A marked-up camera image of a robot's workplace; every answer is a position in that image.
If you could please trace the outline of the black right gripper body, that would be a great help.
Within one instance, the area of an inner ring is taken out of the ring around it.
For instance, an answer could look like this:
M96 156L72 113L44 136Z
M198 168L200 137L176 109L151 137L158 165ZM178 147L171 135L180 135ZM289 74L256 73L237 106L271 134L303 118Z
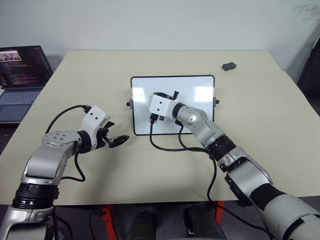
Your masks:
M152 114L150 115L149 122L150 122L151 124L154 124L157 120L163 121L164 118L165 118L164 116L161 116L161 115L152 113Z

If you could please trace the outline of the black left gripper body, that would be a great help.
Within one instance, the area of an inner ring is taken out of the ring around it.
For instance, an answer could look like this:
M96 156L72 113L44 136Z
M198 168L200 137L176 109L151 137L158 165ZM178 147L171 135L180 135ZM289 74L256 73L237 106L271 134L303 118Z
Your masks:
M111 138L108 138L107 133L109 129L106 127L100 128L96 133L96 149L105 147L106 144L111 146L114 141Z

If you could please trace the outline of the long pointed left gripper finger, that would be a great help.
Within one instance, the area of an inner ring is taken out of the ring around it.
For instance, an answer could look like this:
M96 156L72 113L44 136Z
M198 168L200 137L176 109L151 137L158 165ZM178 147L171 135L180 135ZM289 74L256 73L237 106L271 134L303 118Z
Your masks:
M109 147L110 148L118 147L118 146L124 144L129 138L130 138L129 135L121 135L121 136L118 136L117 138L113 138L113 139L111 139L111 142L109 143Z

